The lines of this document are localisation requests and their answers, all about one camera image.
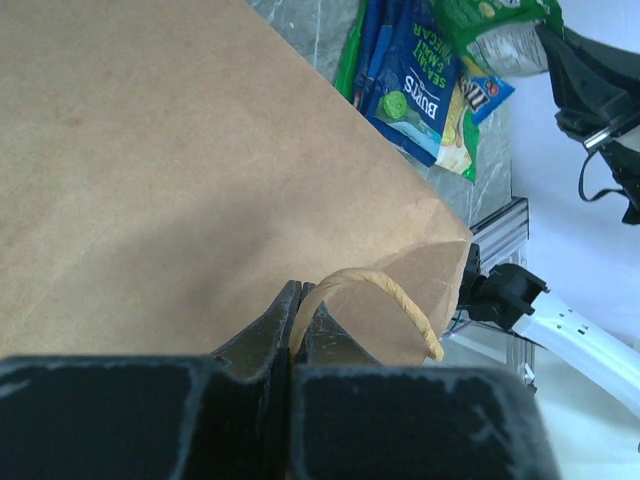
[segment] blue packet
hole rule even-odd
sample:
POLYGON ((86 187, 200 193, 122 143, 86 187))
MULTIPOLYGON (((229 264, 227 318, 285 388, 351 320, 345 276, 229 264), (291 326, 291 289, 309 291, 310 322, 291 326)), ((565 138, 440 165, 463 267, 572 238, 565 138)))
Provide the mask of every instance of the blue packet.
POLYGON ((462 64, 440 33, 429 0, 405 0, 365 116, 421 163, 438 158, 462 64))
POLYGON ((386 7, 386 0, 368 0, 364 14, 362 32, 360 34, 360 48, 356 62, 356 74, 353 79, 353 106, 360 110, 364 84, 371 64, 371 57, 376 48, 378 33, 382 25, 382 18, 386 7))
POLYGON ((460 77, 460 89, 471 109, 471 121, 474 125, 480 125, 516 91, 500 77, 475 76, 470 71, 460 77))
POLYGON ((371 56, 371 62, 369 63, 369 68, 367 70, 367 78, 365 79, 364 88, 362 90, 362 98, 360 99, 360 105, 358 106, 358 111, 363 114, 369 107, 376 77, 382 68, 385 55, 391 45, 391 41, 393 40, 393 32, 400 21, 400 15, 402 14, 404 4, 405 0, 387 0, 385 4, 382 24, 380 25, 376 46, 373 51, 373 55, 371 56))

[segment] twisted paper handle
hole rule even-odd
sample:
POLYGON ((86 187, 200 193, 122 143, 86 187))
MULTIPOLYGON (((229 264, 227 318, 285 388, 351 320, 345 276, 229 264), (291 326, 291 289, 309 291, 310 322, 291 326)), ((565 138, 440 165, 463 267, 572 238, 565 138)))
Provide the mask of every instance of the twisted paper handle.
POLYGON ((444 350, 438 341, 429 319, 413 300, 405 293, 400 285, 394 282, 387 274, 379 270, 369 270, 365 268, 346 268, 332 273, 322 280, 311 290, 304 299, 300 309, 293 321, 291 336, 289 338, 289 350, 292 357, 300 349, 304 334, 311 325, 313 314, 318 309, 322 301, 329 292, 335 292, 340 288, 354 282, 369 282, 380 287, 383 291, 391 295, 398 305, 411 318, 414 325, 420 331, 429 348, 429 358, 441 361, 444 357, 444 350))

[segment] gray table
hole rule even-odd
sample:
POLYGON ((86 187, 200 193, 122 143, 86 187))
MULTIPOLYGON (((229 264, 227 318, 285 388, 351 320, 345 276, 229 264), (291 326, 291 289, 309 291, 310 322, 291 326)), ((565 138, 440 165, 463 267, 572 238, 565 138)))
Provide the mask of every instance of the gray table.
MULTIPOLYGON (((251 6, 313 67, 333 83, 359 0, 249 0, 251 6)), ((477 181, 409 159, 458 216, 475 225, 511 201, 508 108, 481 127, 477 181)))

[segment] nutrition label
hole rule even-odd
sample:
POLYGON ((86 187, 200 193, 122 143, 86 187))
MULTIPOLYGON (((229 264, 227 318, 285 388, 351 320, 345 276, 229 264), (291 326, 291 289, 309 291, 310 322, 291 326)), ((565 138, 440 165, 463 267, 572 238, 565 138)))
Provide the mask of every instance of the nutrition label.
POLYGON ((535 27, 538 22, 494 28, 467 45, 467 50, 498 76, 527 76, 548 69, 547 55, 535 27))

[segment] brown paper bag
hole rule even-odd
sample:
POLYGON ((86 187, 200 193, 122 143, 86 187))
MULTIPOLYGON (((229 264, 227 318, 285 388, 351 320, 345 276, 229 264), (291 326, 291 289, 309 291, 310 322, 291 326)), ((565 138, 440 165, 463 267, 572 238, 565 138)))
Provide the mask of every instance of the brown paper bag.
MULTIPOLYGON (((1 8, 0 356, 208 352, 344 267, 443 331, 469 231, 244 1, 1 8)), ((373 287, 329 306, 380 360, 424 358, 373 287)))

